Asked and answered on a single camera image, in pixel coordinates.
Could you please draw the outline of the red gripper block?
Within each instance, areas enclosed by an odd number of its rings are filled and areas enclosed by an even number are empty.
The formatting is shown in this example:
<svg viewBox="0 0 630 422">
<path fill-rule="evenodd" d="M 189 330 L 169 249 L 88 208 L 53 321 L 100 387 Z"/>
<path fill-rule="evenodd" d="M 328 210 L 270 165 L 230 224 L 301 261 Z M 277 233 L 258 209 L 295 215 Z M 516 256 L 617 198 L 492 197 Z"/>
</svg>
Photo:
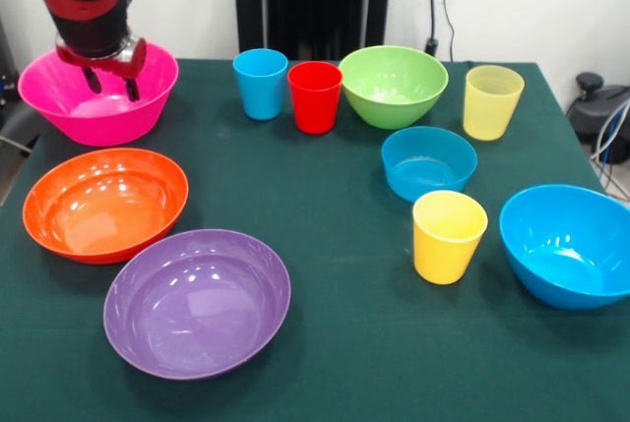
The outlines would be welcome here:
<svg viewBox="0 0 630 422">
<path fill-rule="evenodd" d="M 96 70 L 106 71 L 124 79 L 127 96 L 135 102 L 140 98 L 137 78 L 142 71 L 148 51 L 148 44 L 142 37 L 126 37 L 113 54 L 99 57 L 79 55 L 61 37 L 55 40 L 56 53 L 60 59 L 79 67 L 88 87 L 93 93 L 102 92 Z"/>
</svg>

